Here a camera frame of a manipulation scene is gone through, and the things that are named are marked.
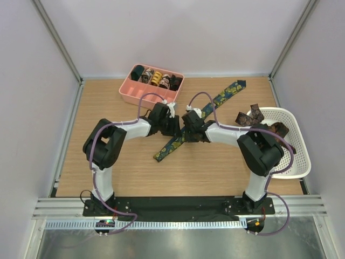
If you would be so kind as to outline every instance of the dark green rolled tie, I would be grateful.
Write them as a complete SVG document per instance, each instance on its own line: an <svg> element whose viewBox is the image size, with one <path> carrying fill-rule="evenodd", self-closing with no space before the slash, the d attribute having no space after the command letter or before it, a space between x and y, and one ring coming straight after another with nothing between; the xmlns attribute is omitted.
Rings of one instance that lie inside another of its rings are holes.
<svg viewBox="0 0 345 259"><path fill-rule="evenodd" d="M245 80L238 80L233 82L227 88L222 90L222 92L214 97L213 102L215 103L215 108L217 109L235 94L239 93L246 87ZM208 103L204 108L202 108L202 118L206 119L212 112L212 103ZM172 138L157 154L153 156L158 162L162 161L167 155L178 149L180 145L184 143L184 127L181 129L182 137Z"/></svg>

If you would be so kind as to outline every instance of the pink plastic container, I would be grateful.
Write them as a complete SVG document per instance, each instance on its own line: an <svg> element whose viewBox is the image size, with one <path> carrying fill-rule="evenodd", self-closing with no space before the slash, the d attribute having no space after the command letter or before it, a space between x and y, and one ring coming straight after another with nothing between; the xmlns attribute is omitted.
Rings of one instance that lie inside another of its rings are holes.
<svg viewBox="0 0 345 259"><path fill-rule="evenodd" d="M158 86L153 86L150 84L144 84L141 82L141 79L139 79L139 81L133 81L130 78L130 72L133 70L133 68L132 68L130 70L128 76L123 81L120 89L119 89L119 92L122 95L122 98L124 99L124 101L131 103L131 104L138 105L139 100L143 94L145 94L145 93L157 93L157 94L161 95L165 100L167 100L168 103L175 102L178 95L180 94L182 84L184 82L184 76L180 73L171 72L171 71L164 70L164 69L159 69L159 68L156 68L153 66L147 66L147 65L142 65L142 66L145 69L151 67L155 72L158 71L162 74L168 74L170 77L172 75L175 75L176 77L181 77L182 81L181 81L180 87L178 88L177 91L172 91L172 90L160 88ZM162 101L161 98L154 96L154 95L145 96L144 99L142 99L141 106L145 107L145 108L151 108L152 109L155 106L155 103L161 102L161 101Z"/></svg>

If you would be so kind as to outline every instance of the wooden tabletop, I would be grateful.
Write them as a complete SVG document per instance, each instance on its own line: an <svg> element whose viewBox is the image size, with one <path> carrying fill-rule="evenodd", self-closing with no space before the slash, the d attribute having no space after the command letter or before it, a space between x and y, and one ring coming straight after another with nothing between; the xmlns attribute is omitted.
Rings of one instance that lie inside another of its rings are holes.
<svg viewBox="0 0 345 259"><path fill-rule="evenodd" d="M247 88L219 109L221 123L236 125L238 112L247 112L251 104L275 106L266 77L186 78L178 97L177 114L200 91L216 96L236 80L246 80ZM110 121L133 120L137 106L124 102L119 94L122 79L88 80L81 96L77 117L68 146L57 196L79 196L92 189L91 172L82 146L101 118ZM209 100L199 96L193 107L203 108ZM238 148L225 144L184 143L158 163L153 155L171 137L157 133L147 138L126 141L113 167L113 188L117 196L217 196L242 195L249 181L249 169ZM281 195L300 195L298 179L273 179L269 191Z"/></svg>

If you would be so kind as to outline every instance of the white backdrop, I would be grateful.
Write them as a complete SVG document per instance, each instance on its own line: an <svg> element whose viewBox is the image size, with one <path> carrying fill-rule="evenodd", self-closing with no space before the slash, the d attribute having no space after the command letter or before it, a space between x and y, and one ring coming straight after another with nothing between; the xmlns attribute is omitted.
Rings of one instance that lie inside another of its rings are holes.
<svg viewBox="0 0 345 259"><path fill-rule="evenodd" d="M30 1L1 1L0 39L0 258L23 259L78 84Z"/></svg>
<svg viewBox="0 0 345 259"><path fill-rule="evenodd" d="M83 77L269 74L307 0L42 0Z"/></svg>
<svg viewBox="0 0 345 259"><path fill-rule="evenodd" d="M307 180L320 193L345 244L345 2L320 1L275 77L283 107L299 122L312 162Z"/></svg>

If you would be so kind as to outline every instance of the white plastic basket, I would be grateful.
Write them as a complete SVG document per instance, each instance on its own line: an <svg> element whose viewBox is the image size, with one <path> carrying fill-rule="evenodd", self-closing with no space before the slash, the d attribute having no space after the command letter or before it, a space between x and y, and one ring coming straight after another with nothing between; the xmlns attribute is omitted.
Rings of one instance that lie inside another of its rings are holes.
<svg viewBox="0 0 345 259"><path fill-rule="evenodd" d="M291 144L297 154L294 156L292 167L281 174L274 174L273 178L278 179L293 179L302 178L311 171L311 160L308 155L306 144L304 143L302 133L298 126L295 116L286 109L276 107L260 107L265 119L262 124L272 125L275 122L282 122L289 128L289 133L285 136L285 140ZM276 171L285 168L290 162L290 153L286 148L283 148L284 156L280 160L279 165L275 168Z"/></svg>

